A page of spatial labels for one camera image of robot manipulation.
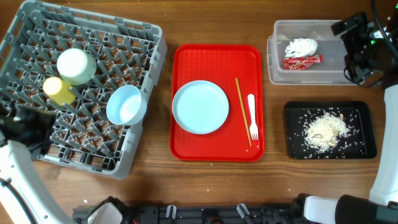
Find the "spilled rice food waste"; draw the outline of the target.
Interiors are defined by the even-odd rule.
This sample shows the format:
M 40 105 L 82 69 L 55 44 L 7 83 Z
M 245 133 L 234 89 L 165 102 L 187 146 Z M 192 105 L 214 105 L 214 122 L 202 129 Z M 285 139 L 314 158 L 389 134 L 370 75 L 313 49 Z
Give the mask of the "spilled rice food waste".
M 359 110 L 355 108 L 287 108 L 289 156 L 294 159 L 366 157 Z

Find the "grey dishwasher rack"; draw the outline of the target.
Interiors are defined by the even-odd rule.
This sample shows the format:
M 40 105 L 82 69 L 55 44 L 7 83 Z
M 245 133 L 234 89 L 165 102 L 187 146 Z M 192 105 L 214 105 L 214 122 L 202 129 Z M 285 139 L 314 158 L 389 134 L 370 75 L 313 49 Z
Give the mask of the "grey dishwasher rack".
M 91 55 L 96 73 L 71 87 L 72 104 L 60 106 L 43 91 L 56 77 L 64 50 Z M 148 100 L 165 62 L 167 45 L 154 24 L 83 11 L 40 1 L 25 1 L 1 41 L 1 105 L 8 111 L 31 107 L 55 113 L 51 146 L 34 160 L 75 168 L 112 179 L 131 170 L 142 123 L 113 124 L 106 117 L 112 93 L 134 85 Z

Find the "white napkin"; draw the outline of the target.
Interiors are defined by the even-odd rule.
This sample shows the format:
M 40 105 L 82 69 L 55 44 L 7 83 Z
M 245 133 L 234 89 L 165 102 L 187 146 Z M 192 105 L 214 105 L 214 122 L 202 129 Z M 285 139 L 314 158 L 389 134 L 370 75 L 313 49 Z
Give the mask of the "white napkin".
M 318 48 L 318 43 L 313 39 L 294 39 L 285 48 L 286 58 L 297 58 L 313 55 Z

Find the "large light blue plate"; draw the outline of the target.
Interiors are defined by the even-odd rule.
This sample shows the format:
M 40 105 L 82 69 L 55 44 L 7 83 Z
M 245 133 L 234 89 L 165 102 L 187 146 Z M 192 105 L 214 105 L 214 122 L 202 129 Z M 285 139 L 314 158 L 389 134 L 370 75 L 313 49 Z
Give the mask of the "large light blue plate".
M 172 114 L 183 130 L 192 134 L 210 134 L 226 121 L 229 101 L 218 85 L 195 80 L 177 90 L 172 101 Z

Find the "black plastic tray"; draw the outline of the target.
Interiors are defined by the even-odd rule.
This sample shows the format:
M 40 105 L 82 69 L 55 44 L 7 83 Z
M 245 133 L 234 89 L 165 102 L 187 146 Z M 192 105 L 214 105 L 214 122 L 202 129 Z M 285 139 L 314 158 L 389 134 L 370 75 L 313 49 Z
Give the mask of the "black plastic tray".
M 369 107 L 362 101 L 291 101 L 284 120 L 289 156 L 295 159 L 377 155 Z

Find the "white plastic fork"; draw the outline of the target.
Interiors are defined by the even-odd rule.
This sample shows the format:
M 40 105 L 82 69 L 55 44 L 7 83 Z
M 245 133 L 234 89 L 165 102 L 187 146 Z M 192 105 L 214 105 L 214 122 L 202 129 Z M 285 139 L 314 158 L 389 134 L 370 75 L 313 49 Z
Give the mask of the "white plastic fork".
M 259 139 L 259 131 L 256 124 L 256 107 L 255 107 L 255 97 L 253 94 L 248 94 L 248 106 L 251 118 L 249 132 L 251 134 L 252 140 L 257 141 Z

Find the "wooden chopstick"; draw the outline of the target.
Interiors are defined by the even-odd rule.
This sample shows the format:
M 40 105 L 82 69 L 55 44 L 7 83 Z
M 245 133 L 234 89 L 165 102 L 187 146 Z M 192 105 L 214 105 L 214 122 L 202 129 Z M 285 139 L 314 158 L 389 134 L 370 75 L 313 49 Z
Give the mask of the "wooden chopstick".
M 246 128 L 246 134 L 247 134 L 247 137 L 248 137 L 249 146 L 251 147 L 252 146 L 252 140 L 251 140 L 251 135 L 250 135 L 250 132 L 249 132 L 249 126 L 248 126 L 248 121 L 247 121 L 247 117 L 246 117 L 246 111 L 245 111 L 245 107 L 244 107 L 244 103 L 243 103 L 243 98 L 242 98 L 242 94 L 241 94 L 241 89 L 240 89 L 240 84 L 239 84 L 238 78 L 235 78 L 235 83 L 236 83 L 236 88 L 237 88 L 238 97 L 239 97 L 239 103 L 240 103 L 240 107 L 241 107 L 241 111 L 242 111 L 244 126 Z

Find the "yellow plastic cup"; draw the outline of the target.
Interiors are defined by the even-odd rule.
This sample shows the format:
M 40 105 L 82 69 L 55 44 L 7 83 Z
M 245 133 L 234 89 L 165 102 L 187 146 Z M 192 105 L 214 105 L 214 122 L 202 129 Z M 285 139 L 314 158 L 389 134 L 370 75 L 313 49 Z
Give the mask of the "yellow plastic cup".
M 70 91 L 70 85 L 58 77 L 50 77 L 44 81 L 45 94 L 58 105 L 71 104 L 76 96 Z

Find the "clear plastic bin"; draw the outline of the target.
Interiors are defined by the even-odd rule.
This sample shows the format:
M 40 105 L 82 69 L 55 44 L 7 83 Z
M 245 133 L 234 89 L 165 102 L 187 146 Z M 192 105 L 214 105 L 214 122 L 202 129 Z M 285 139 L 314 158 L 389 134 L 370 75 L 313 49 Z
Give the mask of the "clear plastic bin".
M 351 85 L 343 75 L 346 49 L 340 35 L 331 25 L 336 20 L 278 20 L 267 40 L 267 69 L 274 85 Z M 299 38 L 316 40 L 316 53 L 323 62 L 305 70 L 286 70 L 283 66 L 285 48 Z

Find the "small blue bowl with crumbs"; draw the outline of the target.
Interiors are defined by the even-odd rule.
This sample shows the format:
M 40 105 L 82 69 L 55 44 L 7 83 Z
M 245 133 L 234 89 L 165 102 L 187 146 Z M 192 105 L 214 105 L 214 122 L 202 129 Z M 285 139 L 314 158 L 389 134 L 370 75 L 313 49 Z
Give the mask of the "small blue bowl with crumbs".
M 147 110 L 147 100 L 133 85 L 118 88 L 108 100 L 106 115 L 116 125 L 132 126 L 141 121 Z

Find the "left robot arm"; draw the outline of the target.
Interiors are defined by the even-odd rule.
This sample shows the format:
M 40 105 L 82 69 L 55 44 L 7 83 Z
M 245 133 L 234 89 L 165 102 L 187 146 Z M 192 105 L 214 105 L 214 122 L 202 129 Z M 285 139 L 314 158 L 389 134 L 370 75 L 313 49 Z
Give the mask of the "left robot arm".
M 50 147 L 56 115 L 1 110 L 1 203 L 14 223 L 79 223 L 53 199 L 32 163 Z

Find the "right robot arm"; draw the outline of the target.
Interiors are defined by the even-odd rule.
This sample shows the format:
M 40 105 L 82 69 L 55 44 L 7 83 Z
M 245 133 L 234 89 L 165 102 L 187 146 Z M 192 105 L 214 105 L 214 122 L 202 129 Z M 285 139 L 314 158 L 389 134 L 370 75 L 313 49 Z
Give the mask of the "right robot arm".
M 397 223 L 397 13 L 383 25 L 371 1 L 374 22 L 365 12 L 336 22 L 347 54 L 344 75 L 358 86 L 375 74 L 384 89 L 386 125 L 381 160 L 369 198 L 343 195 L 339 199 L 299 194 L 290 208 L 291 222 Z

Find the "red snack wrapper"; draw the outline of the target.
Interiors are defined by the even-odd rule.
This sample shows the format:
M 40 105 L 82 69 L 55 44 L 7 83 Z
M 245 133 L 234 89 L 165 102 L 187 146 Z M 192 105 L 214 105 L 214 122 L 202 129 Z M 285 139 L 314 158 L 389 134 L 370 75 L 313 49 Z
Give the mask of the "red snack wrapper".
M 309 55 L 304 57 L 284 58 L 283 64 L 285 70 L 305 70 L 313 64 L 322 63 L 323 55 Z

